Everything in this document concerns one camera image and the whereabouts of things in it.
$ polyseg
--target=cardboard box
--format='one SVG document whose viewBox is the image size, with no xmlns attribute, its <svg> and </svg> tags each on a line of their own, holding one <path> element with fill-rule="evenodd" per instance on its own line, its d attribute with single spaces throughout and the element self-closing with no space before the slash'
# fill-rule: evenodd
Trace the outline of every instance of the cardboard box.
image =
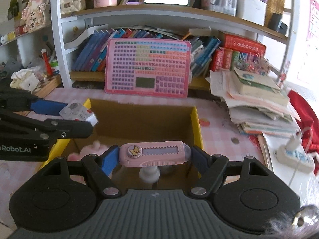
<svg viewBox="0 0 319 239">
<path fill-rule="evenodd" d="M 134 105 L 113 101 L 88 99 L 85 107 L 91 109 L 98 124 L 87 139 L 60 139 L 52 148 L 47 164 L 53 158 L 79 152 L 84 146 L 99 140 L 107 146 L 131 142 L 181 140 L 189 146 L 203 148 L 197 109 L 194 106 Z M 161 175 L 158 189 L 188 190 L 198 179 L 197 170 L 190 162 L 170 167 L 172 174 Z M 151 189 L 142 183 L 140 168 L 117 166 L 112 181 L 125 191 L 127 188 Z"/>
</svg>

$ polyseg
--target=screw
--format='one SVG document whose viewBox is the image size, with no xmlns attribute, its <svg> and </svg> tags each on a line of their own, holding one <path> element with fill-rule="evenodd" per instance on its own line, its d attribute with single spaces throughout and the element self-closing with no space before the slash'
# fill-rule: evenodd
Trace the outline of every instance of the screw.
<svg viewBox="0 0 319 239">
<path fill-rule="evenodd" d="M 49 135 L 45 133 L 40 134 L 40 137 L 43 139 L 49 139 Z"/>
<path fill-rule="evenodd" d="M 116 195 L 117 193 L 119 193 L 119 190 L 117 188 L 110 187 L 110 188 L 105 188 L 103 193 L 105 195 L 113 196 L 113 195 Z"/>
<path fill-rule="evenodd" d="M 207 190 L 202 187 L 195 187 L 195 188 L 192 188 L 190 192 L 194 195 L 204 195 L 206 194 Z"/>
</svg>

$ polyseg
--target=red cloth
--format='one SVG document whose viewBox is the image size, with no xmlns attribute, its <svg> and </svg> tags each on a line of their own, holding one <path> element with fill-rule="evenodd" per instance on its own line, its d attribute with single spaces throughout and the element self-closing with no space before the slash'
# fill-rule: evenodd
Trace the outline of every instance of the red cloth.
<svg viewBox="0 0 319 239">
<path fill-rule="evenodd" d="M 310 127 L 312 130 L 312 141 L 308 150 L 308 153 L 311 152 L 319 152 L 319 120 L 316 116 L 313 109 L 307 103 L 307 101 L 302 98 L 298 93 L 295 91 L 290 91 L 288 94 L 290 98 L 290 102 L 293 107 L 298 112 L 301 122 L 297 121 L 301 130 L 305 127 Z M 308 145 L 310 139 L 310 131 L 306 131 L 302 136 L 302 146 L 305 149 Z M 319 170 L 319 163 L 315 159 L 315 171 L 314 173 L 317 174 Z"/>
</svg>

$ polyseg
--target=desk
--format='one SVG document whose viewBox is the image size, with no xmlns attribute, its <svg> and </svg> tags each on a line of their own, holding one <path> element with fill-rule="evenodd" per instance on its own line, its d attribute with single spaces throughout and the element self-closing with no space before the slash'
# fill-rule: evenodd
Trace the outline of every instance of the desk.
<svg viewBox="0 0 319 239">
<path fill-rule="evenodd" d="M 74 99 L 84 103 L 87 98 L 111 100 L 119 103 L 153 105 L 195 105 L 200 120 L 204 149 L 210 155 L 222 154 L 232 161 L 242 161 L 245 156 L 254 156 L 264 164 L 259 145 L 252 137 L 241 135 L 229 117 L 229 113 L 215 102 L 203 99 L 168 99 L 147 96 L 128 96 L 107 94 L 103 90 L 55 88 L 47 100 L 70 103 Z M 34 112 L 31 118 L 45 120 L 47 115 Z M 0 221 L 14 226 L 9 213 L 9 198 L 39 168 L 39 163 L 0 161 Z"/>
</svg>

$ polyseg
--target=sticker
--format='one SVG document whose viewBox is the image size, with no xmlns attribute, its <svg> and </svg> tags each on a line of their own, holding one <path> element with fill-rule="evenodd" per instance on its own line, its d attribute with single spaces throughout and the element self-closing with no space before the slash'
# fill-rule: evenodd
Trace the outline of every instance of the sticker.
<svg viewBox="0 0 319 239">
<path fill-rule="evenodd" d="M 199 125 L 201 127 L 209 127 L 210 126 L 210 122 L 207 119 L 202 118 L 202 119 L 199 119 Z"/>
<path fill-rule="evenodd" d="M 69 7 L 71 7 L 71 3 L 70 2 L 67 2 L 67 3 L 64 4 L 64 8 L 69 8 Z"/>
</svg>

